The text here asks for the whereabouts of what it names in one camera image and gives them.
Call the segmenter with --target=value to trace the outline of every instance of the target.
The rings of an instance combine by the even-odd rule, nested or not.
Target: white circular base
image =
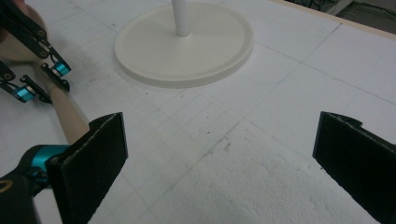
[[[253,48],[253,31],[240,14],[220,5],[188,3],[190,35],[176,35],[172,6],[128,23],[116,40],[117,59],[133,78],[153,86],[185,88],[227,77]]]

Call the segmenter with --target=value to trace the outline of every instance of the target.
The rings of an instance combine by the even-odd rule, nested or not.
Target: metal screw
[[[11,78],[12,78],[12,75],[10,75],[10,74],[5,74],[4,77],[5,77],[6,79],[11,79]]]
[[[11,188],[12,180],[0,180],[0,193],[3,193]]]

